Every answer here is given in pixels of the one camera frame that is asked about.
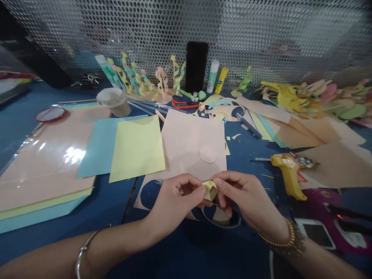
black phone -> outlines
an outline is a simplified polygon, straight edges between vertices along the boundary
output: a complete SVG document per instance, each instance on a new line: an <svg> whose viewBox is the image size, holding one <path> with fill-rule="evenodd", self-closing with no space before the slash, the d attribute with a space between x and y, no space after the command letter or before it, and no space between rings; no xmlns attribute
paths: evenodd
<svg viewBox="0 0 372 279"><path fill-rule="evenodd" d="M185 91L199 92L203 89L205 67L209 46L205 42L188 42L186 47Z"/></svg>

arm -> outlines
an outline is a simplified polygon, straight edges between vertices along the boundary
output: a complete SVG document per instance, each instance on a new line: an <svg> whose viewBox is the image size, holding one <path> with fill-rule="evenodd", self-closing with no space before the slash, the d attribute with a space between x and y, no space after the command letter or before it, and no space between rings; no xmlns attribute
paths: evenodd
<svg viewBox="0 0 372 279"><path fill-rule="evenodd" d="M207 189L201 185L202 182L190 174L165 180L146 218L96 234L83 255L81 278L105 275L113 266L173 232L195 206L211 206L212 202L204 200ZM0 278L76 278L75 264L80 248L92 233L68 238L21 256L0 268Z"/></svg>
<svg viewBox="0 0 372 279"><path fill-rule="evenodd" d="M285 218L271 202L257 177L250 174L226 171L211 178L216 184L218 198L226 214L231 217L234 201L247 223L267 240L284 244L290 233ZM363 273L305 238L306 251L288 261L304 278L367 278Z"/></svg>
<svg viewBox="0 0 372 279"><path fill-rule="evenodd" d="M154 245L160 238L147 219L100 231L84 253L81 278L97 278L131 255ZM36 249L0 268L0 278L76 278L80 248L93 232Z"/></svg>
<svg viewBox="0 0 372 279"><path fill-rule="evenodd" d="M368 278L334 254L305 237L306 252L287 260L304 278Z"/></svg>

silver bangle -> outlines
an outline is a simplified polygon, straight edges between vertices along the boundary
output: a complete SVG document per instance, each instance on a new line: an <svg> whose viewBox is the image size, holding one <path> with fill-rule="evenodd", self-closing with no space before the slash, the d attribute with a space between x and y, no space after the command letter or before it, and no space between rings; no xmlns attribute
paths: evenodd
<svg viewBox="0 0 372 279"><path fill-rule="evenodd" d="M77 261L76 261L76 266L75 266L75 274L76 274L76 278L77 279L81 279L80 278L80 263L81 263L81 259L83 257L83 254L84 252L88 249L88 244L89 242L93 239L93 237L95 237L96 234L98 234L100 231L102 231L103 229L106 229L108 227L111 227L111 224L108 224L106 227L102 228L102 229L99 229L98 231L95 231L89 238L88 240L85 242L84 246L80 248L80 254L79 254L79 257L77 258Z"/></svg>

yellow glue stick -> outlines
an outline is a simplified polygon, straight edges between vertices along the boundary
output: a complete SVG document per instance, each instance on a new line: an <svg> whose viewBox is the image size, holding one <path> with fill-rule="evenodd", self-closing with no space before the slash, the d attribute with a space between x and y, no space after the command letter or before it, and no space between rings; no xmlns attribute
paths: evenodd
<svg viewBox="0 0 372 279"><path fill-rule="evenodd" d="M223 67L221 69L220 77L218 78L216 91L214 91L215 94L221 93L222 85L224 85L225 78L227 76L227 72L229 71L229 68Z"/></svg>

hand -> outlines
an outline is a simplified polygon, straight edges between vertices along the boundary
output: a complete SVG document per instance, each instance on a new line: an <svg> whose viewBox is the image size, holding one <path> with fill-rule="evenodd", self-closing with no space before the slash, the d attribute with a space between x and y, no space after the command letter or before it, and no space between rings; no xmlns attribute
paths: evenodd
<svg viewBox="0 0 372 279"><path fill-rule="evenodd" d="M220 206L231 217L234 201L247 223L267 240L286 243L290 233L288 224L271 202L259 179L251 174L224 171L214 175Z"/></svg>
<svg viewBox="0 0 372 279"><path fill-rule="evenodd" d="M194 207L213 205L204 199L207 188L202 183L191 174L164 180L155 205L146 217L148 227L157 237L164 238L173 232Z"/></svg>

